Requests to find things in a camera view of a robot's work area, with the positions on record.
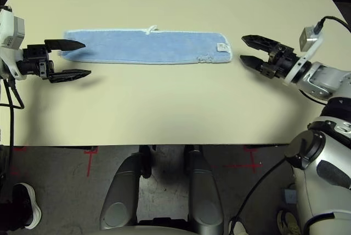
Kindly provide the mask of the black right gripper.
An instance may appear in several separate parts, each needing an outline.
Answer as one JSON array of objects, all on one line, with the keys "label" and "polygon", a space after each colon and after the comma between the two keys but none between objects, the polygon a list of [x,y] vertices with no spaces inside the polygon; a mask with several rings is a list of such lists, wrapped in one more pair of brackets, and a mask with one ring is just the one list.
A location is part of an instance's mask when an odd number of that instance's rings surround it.
[{"label": "black right gripper", "polygon": [[285,78],[299,60],[293,48],[272,39],[259,35],[245,35],[241,39],[247,46],[268,53],[267,62],[255,56],[240,55],[240,59],[246,67],[260,70],[260,73],[267,78]]}]

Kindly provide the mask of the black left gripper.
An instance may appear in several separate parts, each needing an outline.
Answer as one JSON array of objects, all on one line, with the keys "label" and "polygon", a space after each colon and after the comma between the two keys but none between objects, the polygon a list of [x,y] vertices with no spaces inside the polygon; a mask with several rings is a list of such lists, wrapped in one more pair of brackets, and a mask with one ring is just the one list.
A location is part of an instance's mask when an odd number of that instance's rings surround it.
[{"label": "black left gripper", "polygon": [[17,67],[23,75],[37,75],[48,78],[51,83],[71,82],[91,74],[91,71],[71,69],[54,73],[53,62],[49,59],[51,50],[74,51],[86,46],[69,39],[45,39],[44,44],[28,45],[22,50],[22,60]]}]

